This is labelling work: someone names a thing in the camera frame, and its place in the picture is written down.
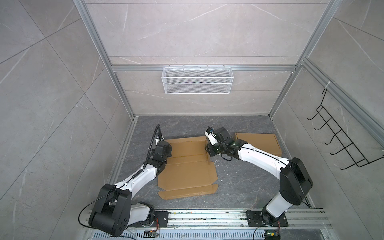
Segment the cardboard stack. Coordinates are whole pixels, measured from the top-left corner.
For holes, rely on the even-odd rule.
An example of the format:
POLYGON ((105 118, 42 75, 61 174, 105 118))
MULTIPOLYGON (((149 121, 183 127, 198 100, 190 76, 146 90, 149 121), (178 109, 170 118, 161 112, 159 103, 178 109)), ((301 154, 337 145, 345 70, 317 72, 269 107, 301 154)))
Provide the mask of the cardboard stack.
POLYGON ((206 152, 206 137, 167 140, 172 156, 158 176, 163 200, 214 194, 219 185, 215 163, 206 152))

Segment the brown cardboard box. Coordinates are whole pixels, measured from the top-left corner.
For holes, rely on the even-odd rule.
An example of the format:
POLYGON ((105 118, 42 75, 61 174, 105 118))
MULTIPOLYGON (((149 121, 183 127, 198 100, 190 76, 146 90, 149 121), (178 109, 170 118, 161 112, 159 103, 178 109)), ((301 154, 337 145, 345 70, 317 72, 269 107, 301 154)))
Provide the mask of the brown cardboard box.
POLYGON ((235 133, 235 139, 244 140, 252 146, 272 155, 282 156, 282 149, 275 134, 235 133))

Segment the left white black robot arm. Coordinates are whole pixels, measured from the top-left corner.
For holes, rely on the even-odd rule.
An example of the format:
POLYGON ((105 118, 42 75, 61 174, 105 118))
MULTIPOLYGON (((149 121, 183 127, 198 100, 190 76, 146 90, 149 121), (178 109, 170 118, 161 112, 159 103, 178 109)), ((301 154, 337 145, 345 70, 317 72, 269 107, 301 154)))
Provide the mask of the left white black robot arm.
POLYGON ((114 185, 105 184, 95 201, 89 226, 114 237, 135 223, 151 224, 154 207, 144 203, 131 204, 133 197, 165 169, 172 146, 166 141, 157 142, 150 150, 150 158, 131 176, 114 185))

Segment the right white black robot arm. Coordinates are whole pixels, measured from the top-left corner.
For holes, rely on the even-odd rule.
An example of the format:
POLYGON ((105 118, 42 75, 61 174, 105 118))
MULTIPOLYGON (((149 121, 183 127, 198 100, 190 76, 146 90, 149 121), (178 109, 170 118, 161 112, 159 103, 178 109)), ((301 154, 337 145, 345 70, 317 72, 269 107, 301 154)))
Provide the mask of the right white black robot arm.
POLYGON ((234 140, 225 128, 208 128, 205 131, 205 150, 211 157, 227 155, 251 163, 272 174, 280 182, 279 192, 263 207, 263 223, 272 225, 291 206, 299 206, 314 183, 302 160, 282 158, 260 150, 248 142, 234 140))

